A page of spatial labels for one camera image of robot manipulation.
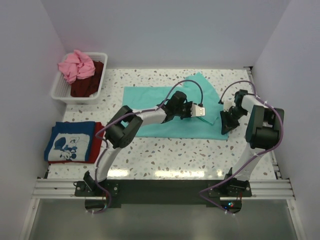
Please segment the teal t shirt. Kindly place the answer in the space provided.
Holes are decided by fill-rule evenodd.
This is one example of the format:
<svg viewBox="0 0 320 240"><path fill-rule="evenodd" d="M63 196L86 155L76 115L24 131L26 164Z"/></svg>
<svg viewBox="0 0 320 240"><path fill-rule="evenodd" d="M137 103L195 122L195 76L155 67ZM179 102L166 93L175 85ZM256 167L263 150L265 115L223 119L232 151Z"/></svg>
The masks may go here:
<svg viewBox="0 0 320 240"><path fill-rule="evenodd" d="M229 135L222 134L219 104L220 97L211 83L201 74L187 77L196 81L203 91L205 116L180 119L175 117L168 123L142 126L137 137L227 140ZM171 90L170 87L129 87L124 88L122 104L134 110L150 109L161 103Z"/></svg>

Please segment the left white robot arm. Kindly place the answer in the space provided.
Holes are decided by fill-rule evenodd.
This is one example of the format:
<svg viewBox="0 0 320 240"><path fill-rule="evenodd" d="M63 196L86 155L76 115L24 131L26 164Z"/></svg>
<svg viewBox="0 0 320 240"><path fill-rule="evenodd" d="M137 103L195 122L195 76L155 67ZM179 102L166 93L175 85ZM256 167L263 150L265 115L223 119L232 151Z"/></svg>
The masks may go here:
<svg viewBox="0 0 320 240"><path fill-rule="evenodd" d="M124 105L102 129L102 141L105 148L99 154L94 167L83 177L86 191L92 196L99 196L104 190L102 183L107 179L108 172L119 152L126 148L136 137L140 128L153 124L165 124L175 117L180 119L195 116L195 104L187 101L187 96L176 91L170 99L149 109L134 110Z"/></svg>

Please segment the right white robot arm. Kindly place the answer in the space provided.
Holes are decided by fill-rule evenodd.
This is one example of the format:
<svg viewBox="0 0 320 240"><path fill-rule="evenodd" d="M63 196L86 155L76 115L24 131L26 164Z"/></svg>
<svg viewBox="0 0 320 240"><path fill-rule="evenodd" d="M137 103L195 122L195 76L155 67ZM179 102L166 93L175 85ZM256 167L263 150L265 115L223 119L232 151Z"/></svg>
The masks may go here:
<svg viewBox="0 0 320 240"><path fill-rule="evenodd" d="M268 152L277 148L284 135L284 110L274 108L262 101L257 95L246 90L235 93L234 101L218 102L223 105L220 111L221 133L223 135L235 130L239 119L249 115L245 131L245 149L229 174L238 181L249 181L259 160Z"/></svg>

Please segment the dark red t shirt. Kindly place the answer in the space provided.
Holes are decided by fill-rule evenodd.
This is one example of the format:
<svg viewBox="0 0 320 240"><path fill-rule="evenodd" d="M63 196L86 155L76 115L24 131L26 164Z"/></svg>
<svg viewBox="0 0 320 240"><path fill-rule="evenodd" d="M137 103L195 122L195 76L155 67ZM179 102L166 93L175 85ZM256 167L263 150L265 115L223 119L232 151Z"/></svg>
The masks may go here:
<svg viewBox="0 0 320 240"><path fill-rule="evenodd" d="M95 73L85 79L77 79L71 84L70 95L74 98L89 98L99 89L104 64L100 61L93 62L95 66Z"/></svg>

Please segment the pink t shirt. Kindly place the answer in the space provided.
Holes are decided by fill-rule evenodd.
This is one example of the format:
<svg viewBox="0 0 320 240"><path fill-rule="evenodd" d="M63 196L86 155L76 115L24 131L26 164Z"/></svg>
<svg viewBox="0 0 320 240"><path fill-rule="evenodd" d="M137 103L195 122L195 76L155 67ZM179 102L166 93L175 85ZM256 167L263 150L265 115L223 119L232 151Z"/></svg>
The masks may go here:
<svg viewBox="0 0 320 240"><path fill-rule="evenodd" d="M65 60L58 63L58 70L63 74L69 85L76 80L83 80L92 77L96 68L93 60L85 53L75 49L67 55Z"/></svg>

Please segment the folded blue printed t shirt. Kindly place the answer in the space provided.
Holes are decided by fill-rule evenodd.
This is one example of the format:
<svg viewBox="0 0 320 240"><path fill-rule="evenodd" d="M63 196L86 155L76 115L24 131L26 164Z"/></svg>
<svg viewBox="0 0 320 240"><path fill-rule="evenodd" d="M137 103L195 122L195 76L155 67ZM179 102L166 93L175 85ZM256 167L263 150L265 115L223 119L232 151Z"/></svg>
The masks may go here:
<svg viewBox="0 0 320 240"><path fill-rule="evenodd" d="M87 162L96 123L56 122L51 129L47 147L44 150L44 160L47 162Z"/></svg>

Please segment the white plastic laundry basket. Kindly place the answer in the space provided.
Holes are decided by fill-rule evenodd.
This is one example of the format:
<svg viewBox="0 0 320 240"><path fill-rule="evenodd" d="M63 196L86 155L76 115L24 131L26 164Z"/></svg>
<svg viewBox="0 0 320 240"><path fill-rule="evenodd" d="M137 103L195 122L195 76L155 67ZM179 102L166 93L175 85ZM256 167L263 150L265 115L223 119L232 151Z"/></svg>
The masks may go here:
<svg viewBox="0 0 320 240"><path fill-rule="evenodd" d="M108 56L102 52L74 50L58 63L52 99L68 105L95 105L102 90Z"/></svg>

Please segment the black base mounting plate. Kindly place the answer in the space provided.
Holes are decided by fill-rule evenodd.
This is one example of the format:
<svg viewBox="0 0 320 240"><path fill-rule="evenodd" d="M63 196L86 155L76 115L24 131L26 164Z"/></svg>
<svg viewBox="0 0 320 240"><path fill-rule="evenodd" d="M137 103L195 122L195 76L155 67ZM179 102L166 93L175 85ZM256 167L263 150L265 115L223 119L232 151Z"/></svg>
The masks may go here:
<svg viewBox="0 0 320 240"><path fill-rule="evenodd" d="M222 180L104 180L102 190L92 192L84 181L74 183L76 197L85 198L87 210L122 205L205 205L231 213L242 208L242 198L252 197L248 181Z"/></svg>

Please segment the aluminium frame rail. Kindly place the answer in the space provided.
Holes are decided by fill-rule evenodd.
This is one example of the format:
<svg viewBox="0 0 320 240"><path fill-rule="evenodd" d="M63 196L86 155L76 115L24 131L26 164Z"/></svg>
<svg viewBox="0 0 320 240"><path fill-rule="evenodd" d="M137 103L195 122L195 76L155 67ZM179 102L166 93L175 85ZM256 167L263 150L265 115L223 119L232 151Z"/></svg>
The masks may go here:
<svg viewBox="0 0 320 240"><path fill-rule="evenodd" d="M136 94L124 101L126 86L179 85L198 74L187 99L202 103L206 121L152 111L166 97ZM96 105L69 104L66 122L117 118L124 105L139 112L142 129L168 131L163 137L136 136L124 145L110 143L97 166L52 165L38 179L33 240L295 240L288 180L277 180L270 154L250 151L244 115L228 135L220 133L219 100L233 101L251 91L245 70L108 69Z"/></svg>

